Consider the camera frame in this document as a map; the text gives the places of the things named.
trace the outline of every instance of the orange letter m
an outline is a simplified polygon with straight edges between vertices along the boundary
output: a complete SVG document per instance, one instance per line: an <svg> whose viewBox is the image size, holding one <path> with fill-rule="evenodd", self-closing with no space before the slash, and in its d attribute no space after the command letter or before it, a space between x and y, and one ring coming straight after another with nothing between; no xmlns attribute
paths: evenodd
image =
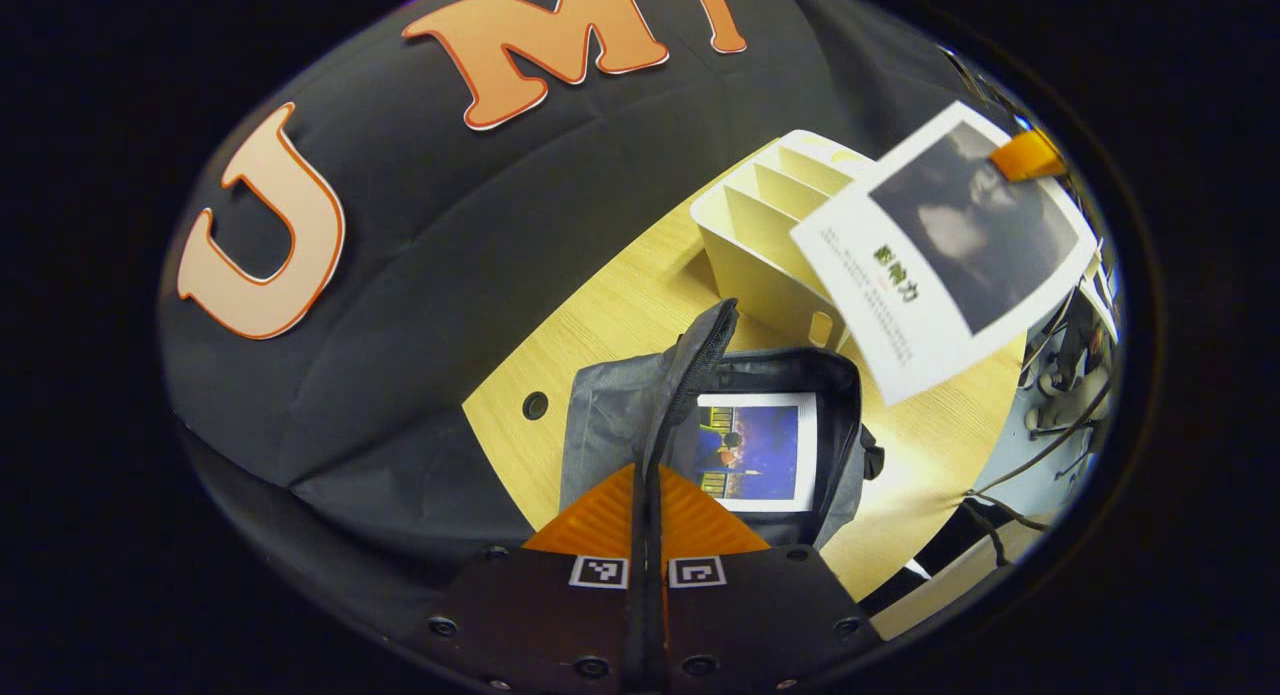
<svg viewBox="0 0 1280 695"><path fill-rule="evenodd" d="M462 120L489 131L538 106L547 81L522 76L511 52L520 52L566 83L586 79L586 44L595 31L602 72L640 70L667 61L667 47L653 38L635 0L559 0L556 12L522 0L465 0L420 17L406 38L440 40L471 88Z"/></svg>

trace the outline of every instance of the light wood tabletop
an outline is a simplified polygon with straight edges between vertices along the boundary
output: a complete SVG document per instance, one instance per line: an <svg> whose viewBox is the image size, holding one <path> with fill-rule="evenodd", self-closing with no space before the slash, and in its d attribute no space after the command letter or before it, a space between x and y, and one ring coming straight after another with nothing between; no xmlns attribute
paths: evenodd
<svg viewBox="0 0 1280 695"><path fill-rule="evenodd" d="M669 348L694 317L721 300L689 212L692 200L714 183L600 268L462 403L489 462L535 529L559 512L564 422L576 372ZM805 344L742 314L728 349ZM961 375L888 408L856 346L846 340L840 352L863 376L863 422L886 452L884 470L865 483L856 516L822 549L852 598L867 596L913 558L974 485L1012 403L1023 347L1024 338L1010 340ZM535 390L547 394L548 407L530 421L522 404Z"/></svg>

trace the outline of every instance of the gray bag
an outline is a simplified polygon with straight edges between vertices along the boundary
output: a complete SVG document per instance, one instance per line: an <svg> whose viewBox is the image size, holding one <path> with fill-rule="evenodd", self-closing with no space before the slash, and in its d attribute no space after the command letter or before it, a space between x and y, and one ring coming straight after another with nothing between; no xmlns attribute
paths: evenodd
<svg viewBox="0 0 1280 695"><path fill-rule="evenodd" d="M818 470L814 506L799 513L736 513L771 545L820 548L849 522L863 480L879 475L884 451L861 426L861 381L849 358L818 348L724 355L737 321L736 300L695 317L664 353L595 363L577 372L561 471L561 508L627 463L654 462L686 477L672 440L703 393L815 393Z"/></svg>

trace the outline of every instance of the white desk organizer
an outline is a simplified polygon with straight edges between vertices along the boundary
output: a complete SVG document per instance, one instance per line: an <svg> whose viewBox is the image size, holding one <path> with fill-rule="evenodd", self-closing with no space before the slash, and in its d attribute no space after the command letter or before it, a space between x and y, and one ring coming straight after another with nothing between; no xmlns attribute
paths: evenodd
<svg viewBox="0 0 1280 695"><path fill-rule="evenodd" d="M845 321L788 230L873 161L808 131L791 131L728 172L690 212L722 298L796 343L837 349Z"/></svg>

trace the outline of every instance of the wooden table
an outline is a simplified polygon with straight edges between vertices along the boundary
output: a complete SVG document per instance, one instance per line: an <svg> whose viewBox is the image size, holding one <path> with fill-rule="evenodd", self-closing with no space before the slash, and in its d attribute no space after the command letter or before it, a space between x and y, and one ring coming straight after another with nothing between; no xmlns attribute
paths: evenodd
<svg viewBox="0 0 1280 695"><path fill-rule="evenodd" d="M669 348L721 300L689 206L690 195L564 300L462 403L498 477L535 529L559 511L561 457L573 376L591 363ZM745 314L728 349L804 346ZM856 346L840 352L863 372L863 422L886 451L858 515L822 549L855 599L923 548L974 485L1007 417L1024 338L927 393L886 408ZM526 420L526 395L543 390L547 413Z"/></svg>

